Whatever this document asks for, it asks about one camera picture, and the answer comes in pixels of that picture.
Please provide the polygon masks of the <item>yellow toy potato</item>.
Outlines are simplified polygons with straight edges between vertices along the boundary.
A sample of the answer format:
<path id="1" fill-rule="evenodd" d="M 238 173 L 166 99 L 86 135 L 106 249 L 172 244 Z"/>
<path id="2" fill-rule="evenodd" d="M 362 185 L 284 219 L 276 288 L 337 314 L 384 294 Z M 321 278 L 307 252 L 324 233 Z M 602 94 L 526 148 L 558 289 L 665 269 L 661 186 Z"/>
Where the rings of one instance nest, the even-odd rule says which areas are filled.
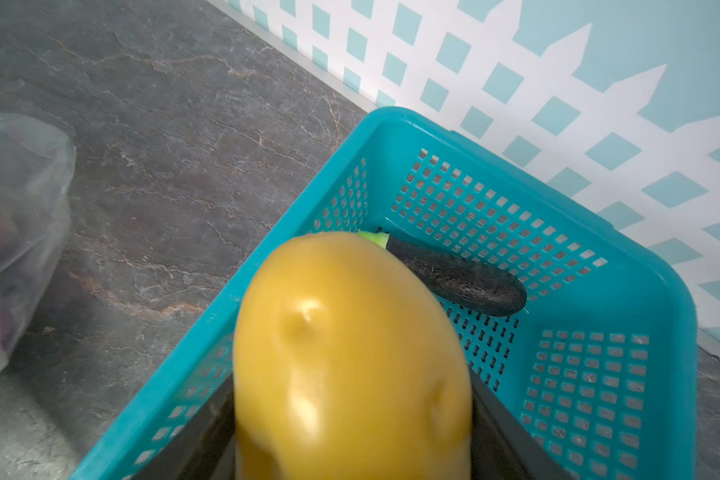
<path id="1" fill-rule="evenodd" d="M 439 302 L 354 233 L 278 247 L 233 347 L 239 479 L 467 479 L 472 394 Z"/>

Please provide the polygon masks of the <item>clear zip top bag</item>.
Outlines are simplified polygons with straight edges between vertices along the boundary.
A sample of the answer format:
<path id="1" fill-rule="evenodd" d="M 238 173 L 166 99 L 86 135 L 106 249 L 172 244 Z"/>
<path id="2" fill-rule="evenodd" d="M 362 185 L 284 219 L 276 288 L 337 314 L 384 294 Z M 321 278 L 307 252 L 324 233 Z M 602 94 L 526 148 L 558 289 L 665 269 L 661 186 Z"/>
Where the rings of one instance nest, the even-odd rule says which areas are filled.
<path id="1" fill-rule="evenodd" d="M 0 372 L 27 329 L 70 231 L 76 149 L 61 129 L 0 113 Z"/>

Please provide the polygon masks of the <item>dark purple toy eggplant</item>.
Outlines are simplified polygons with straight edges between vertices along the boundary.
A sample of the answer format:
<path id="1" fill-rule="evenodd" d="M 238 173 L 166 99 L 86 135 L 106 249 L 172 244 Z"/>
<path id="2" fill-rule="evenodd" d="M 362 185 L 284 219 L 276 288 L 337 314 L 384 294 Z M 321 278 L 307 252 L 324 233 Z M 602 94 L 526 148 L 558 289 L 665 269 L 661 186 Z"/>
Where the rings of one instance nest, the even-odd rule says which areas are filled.
<path id="1" fill-rule="evenodd" d="M 408 267 L 434 294 L 487 316 L 507 317 L 526 306 L 527 290 L 512 274 L 401 240 L 387 233 L 358 233 Z"/>

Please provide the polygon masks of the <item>teal plastic basket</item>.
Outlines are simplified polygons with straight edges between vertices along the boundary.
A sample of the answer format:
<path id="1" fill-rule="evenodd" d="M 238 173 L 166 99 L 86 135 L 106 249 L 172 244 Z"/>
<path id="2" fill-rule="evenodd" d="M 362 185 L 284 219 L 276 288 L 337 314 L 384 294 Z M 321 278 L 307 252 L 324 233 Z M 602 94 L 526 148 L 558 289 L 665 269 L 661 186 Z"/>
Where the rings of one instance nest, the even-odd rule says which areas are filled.
<path id="1" fill-rule="evenodd" d="M 321 231 L 383 231 L 515 275 L 491 318 L 443 300 L 470 367 L 576 479 L 695 475 L 696 309 L 679 275 L 521 169 L 401 107 L 368 114 L 74 472 L 131 479 L 229 376 L 265 258 Z"/>

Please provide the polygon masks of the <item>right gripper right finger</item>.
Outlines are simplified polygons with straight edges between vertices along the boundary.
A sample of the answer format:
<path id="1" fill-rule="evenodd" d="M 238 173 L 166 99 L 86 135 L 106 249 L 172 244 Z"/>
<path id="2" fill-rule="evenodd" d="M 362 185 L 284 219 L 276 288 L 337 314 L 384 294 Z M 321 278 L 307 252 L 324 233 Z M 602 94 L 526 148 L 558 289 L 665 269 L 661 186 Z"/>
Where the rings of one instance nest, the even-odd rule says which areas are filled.
<path id="1" fill-rule="evenodd" d="M 472 479 L 571 479 L 474 371 L 470 381 Z"/>

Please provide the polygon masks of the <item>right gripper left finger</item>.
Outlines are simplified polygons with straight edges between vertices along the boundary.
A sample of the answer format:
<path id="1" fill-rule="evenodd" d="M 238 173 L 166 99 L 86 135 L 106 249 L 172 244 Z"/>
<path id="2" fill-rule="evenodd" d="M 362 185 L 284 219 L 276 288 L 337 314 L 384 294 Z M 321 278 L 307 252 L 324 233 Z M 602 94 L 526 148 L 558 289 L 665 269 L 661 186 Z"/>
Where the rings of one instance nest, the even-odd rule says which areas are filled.
<path id="1" fill-rule="evenodd" d="M 229 375 L 133 479 L 234 479 L 235 434 L 234 376 Z"/>

